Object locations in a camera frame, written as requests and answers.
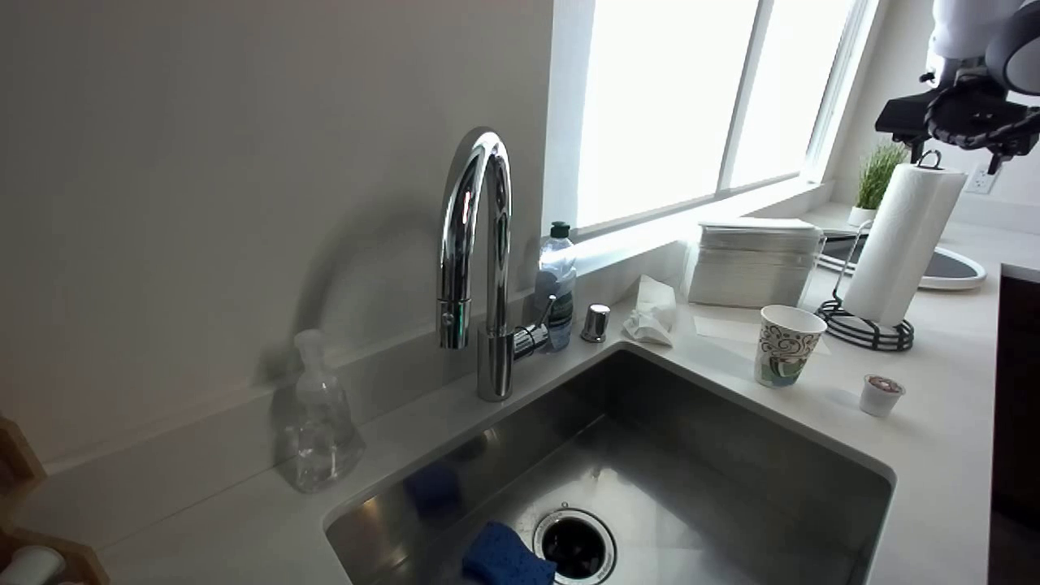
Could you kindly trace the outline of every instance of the white countertop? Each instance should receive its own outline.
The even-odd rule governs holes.
[[[976,585],[988,574],[997,261],[1040,266],[1032,254],[1040,249],[1040,236],[953,228],[942,248],[983,261],[988,282],[976,293],[917,293],[907,316],[917,328],[909,353],[870,353],[824,337],[799,382],[778,394],[750,370],[759,312],[686,303],[677,347],[656,352],[677,370],[712,378],[894,470],[894,505],[870,582]],[[833,280],[812,270],[803,305],[829,299]],[[565,353],[521,361],[518,394],[506,404],[474,401],[474,380],[464,380],[364,425],[364,460],[321,493],[302,497],[277,470],[259,470],[129,538],[104,543],[101,563],[114,582],[348,582],[325,538],[337,509],[409,470],[435,444],[533,404],[616,353],[629,344],[619,328],[620,316],[610,319],[602,347],[575,341]],[[868,374],[907,388],[888,418],[856,407]]]

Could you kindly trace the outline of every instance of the clear plastic bottle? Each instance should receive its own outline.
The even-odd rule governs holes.
[[[302,374],[287,416],[282,470],[297,491],[321,491],[344,477],[364,449],[343,380],[325,366],[325,337],[300,331]]]
[[[564,352],[573,341],[579,275],[573,248],[573,228],[565,222],[554,222],[538,275],[538,303],[545,316],[545,352]]]

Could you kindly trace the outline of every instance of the window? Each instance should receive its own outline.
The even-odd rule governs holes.
[[[589,233],[818,178],[874,12],[877,0],[556,0],[545,222]]]

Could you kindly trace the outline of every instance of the window frame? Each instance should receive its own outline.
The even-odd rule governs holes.
[[[589,72],[589,50],[592,50],[592,12],[595,0],[556,0],[554,2],[554,64],[550,64],[550,107],[545,107],[545,175],[544,175],[544,231],[550,222],[569,222],[575,241],[602,236],[620,228],[646,223],[656,219],[683,213],[699,206],[726,202],[735,196],[773,187],[785,181],[803,181],[806,187],[816,187],[829,165],[833,152],[839,145],[843,124],[853,109],[856,84],[868,64],[868,38],[874,36],[885,2],[888,0],[853,0],[853,12],[844,20],[844,32],[839,38],[824,100],[816,109],[816,124],[809,131],[809,145],[799,172],[785,172],[773,178],[761,178],[750,185],[731,187],[735,157],[739,157],[739,131],[746,124],[753,72],[761,63],[761,50],[768,38],[768,24],[778,0],[759,0],[753,24],[747,36],[746,69],[735,94],[735,109],[729,121],[729,135],[716,175],[716,191],[686,199],[677,206],[634,210],[616,222],[597,223],[575,223],[579,219],[579,157],[581,157],[581,105],[584,105],[584,72]]]

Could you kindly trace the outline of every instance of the white cup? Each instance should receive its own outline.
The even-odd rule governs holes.
[[[797,305],[763,305],[759,316],[759,380],[768,388],[797,382],[827,322]]]
[[[863,391],[863,397],[858,397],[858,407],[863,407],[865,414],[885,418],[885,416],[901,404],[904,394],[907,394],[907,391],[904,391],[896,380],[868,378],[868,380],[865,380],[865,391]]]

